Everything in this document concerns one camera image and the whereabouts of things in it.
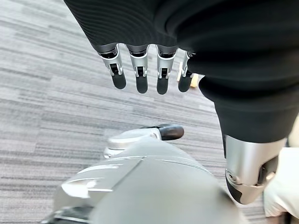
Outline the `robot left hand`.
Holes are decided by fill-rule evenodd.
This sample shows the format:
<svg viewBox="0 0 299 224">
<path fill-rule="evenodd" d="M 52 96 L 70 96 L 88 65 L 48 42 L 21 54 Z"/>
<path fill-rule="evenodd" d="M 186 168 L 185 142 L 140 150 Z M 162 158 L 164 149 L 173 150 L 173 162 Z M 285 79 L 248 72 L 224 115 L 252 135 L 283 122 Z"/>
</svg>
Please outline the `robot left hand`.
<svg viewBox="0 0 299 224">
<path fill-rule="evenodd" d="M 165 94 L 178 49 L 178 84 L 213 101 L 227 161 L 226 182 L 253 202 L 277 170 L 299 112 L 299 3 L 296 0 L 67 0 L 118 89 L 126 86 L 118 45 L 127 46 L 136 87 L 145 93 L 147 51 L 157 47 L 157 92 Z"/>
</svg>

